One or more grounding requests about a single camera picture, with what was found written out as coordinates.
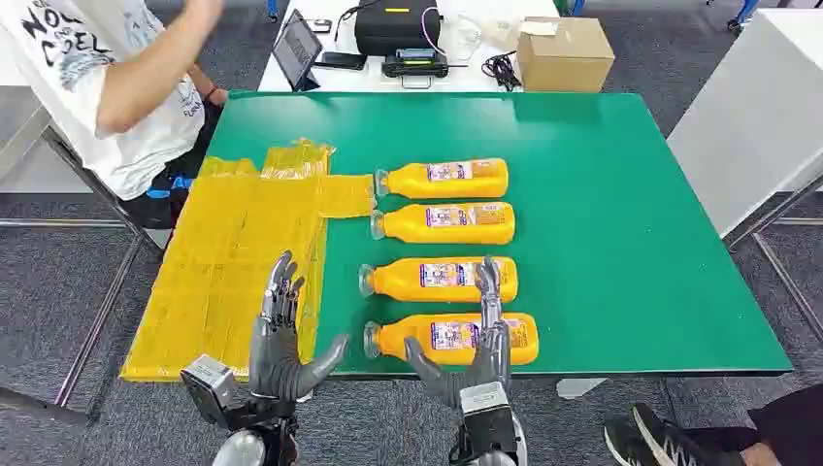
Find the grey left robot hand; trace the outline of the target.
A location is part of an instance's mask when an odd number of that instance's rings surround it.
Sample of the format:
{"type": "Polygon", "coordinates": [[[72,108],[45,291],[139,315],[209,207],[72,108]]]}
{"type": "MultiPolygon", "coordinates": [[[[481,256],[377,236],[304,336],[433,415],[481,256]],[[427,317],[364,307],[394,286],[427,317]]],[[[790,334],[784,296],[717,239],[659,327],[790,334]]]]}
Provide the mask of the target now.
{"type": "Polygon", "coordinates": [[[290,250],[275,262],[266,281],[261,312],[252,324],[248,386],[259,398],[295,402],[313,391],[343,360],[347,334],[336,336],[320,356],[304,364],[298,354],[296,312],[305,279],[294,276],[290,250]]]}

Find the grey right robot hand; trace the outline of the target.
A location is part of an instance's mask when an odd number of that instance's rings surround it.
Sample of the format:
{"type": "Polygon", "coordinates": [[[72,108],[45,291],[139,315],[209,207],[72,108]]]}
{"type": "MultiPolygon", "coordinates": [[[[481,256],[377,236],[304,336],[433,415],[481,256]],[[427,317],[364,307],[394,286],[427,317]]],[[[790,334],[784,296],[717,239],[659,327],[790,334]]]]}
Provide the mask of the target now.
{"type": "Polygon", "coordinates": [[[509,387],[510,331],[503,319],[500,269],[486,255],[476,267],[475,283],[480,292],[480,329],[472,364],[463,373],[447,372],[426,356],[413,337],[404,339],[407,361],[430,395],[454,409],[460,407],[460,391],[484,383],[509,387]]]}

